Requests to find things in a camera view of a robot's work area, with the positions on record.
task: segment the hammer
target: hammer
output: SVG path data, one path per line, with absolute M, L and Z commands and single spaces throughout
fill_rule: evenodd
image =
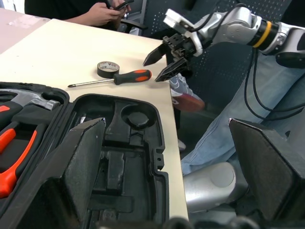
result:
M 0 89 L 2 92 L 17 94 L 11 101 L 0 104 L 0 130 L 6 127 L 11 118 L 20 112 L 25 105 L 34 104 L 52 111 L 60 106 L 60 102 L 55 100 L 46 100 L 40 93 L 19 90 L 19 89 Z

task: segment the white tabletop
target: white tabletop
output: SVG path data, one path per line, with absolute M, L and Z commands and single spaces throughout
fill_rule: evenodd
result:
M 170 216 L 187 218 L 170 88 L 167 82 L 154 81 L 165 67 L 165 59 L 144 68 L 153 73 L 153 79 L 148 82 L 67 88 L 69 84 L 101 79 L 96 74 L 96 65 L 101 61 L 119 64 L 120 73 L 143 69 L 146 55 L 160 43 L 144 37 L 51 20 L 0 55 L 0 81 L 61 88 L 69 94 L 71 102 L 81 95 L 93 93 L 153 104 L 159 111 L 164 133 L 165 166 L 162 171 L 169 175 Z
M 49 20 L 0 8 L 0 54 Z

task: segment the blue jeans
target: blue jeans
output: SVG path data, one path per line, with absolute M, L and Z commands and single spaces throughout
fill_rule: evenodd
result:
M 264 105 L 275 108 L 289 91 L 291 86 L 305 73 L 303 69 L 289 69 L 278 65 L 274 56 L 260 55 L 256 72 L 257 93 Z M 283 108 L 305 102 L 305 81 L 300 81 L 295 93 L 291 93 L 290 99 L 284 99 L 279 105 Z M 269 111 L 262 108 L 256 101 L 253 92 L 253 68 L 247 89 L 248 103 L 260 116 L 267 117 Z M 271 117 L 284 116 L 287 113 L 272 113 Z M 228 126 L 229 118 L 242 119 L 254 123 L 262 120 L 255 117 L 246 107 L 244 102 L 244 82 L 238 89 L 233 100 L 226 106 L 221 114 L 210 124 L 203 137 L 197 143 L 195 149 L 181 161 L 183 174 L 189 174 L 200 168 L 227 161 L 234 153 L 235 147 Z M 297 116 L 281 121 L 264 122 L 285 135 L 291 123 Z

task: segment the robotic arm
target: robotic arm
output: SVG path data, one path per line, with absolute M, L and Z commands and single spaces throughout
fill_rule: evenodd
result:
M 164 22 L 179 34 L 164 37 L 163 43 L 145 59 L 144 66 L 159 61 L 171 52 L 175 62 L 168 65 L 156 81 L 165 81 L 189 68 L 188 60 L 220 42 L 234 42 L 258 48 L 264 55 L 274 55 L 279 65 L 305 68 L 305 28 L 282 22 L 271 23 L 236 7 L 225 13 L 206 15 L 196 24 L 169 9 Z

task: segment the hammer head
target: hammer head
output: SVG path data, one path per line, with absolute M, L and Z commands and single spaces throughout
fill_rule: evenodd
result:
M 34 104 L 50 111 L 60 106 L 60 102 L 55 100 L 46 100 L 41 96 L 40 93 L 37 92 L 19 89 L 0 89 L 0 94 L 5 93 L 17 94 L 11 101 L 20 104 L 21 106 Z

